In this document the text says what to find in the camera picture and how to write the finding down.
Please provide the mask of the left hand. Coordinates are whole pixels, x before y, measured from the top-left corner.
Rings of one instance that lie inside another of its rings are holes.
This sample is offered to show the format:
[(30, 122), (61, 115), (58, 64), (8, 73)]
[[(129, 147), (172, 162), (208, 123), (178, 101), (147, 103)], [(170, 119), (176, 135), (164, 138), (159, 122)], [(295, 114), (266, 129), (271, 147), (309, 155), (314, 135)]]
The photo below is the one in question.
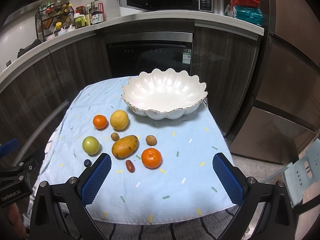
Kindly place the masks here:
[(26, 238), (27, 237), (26, 229), (23, 224), (22, 217), (16, 203), (8, 206), (6, 211), (6, 217), (10, 222), (15, 233), (21, 238)]

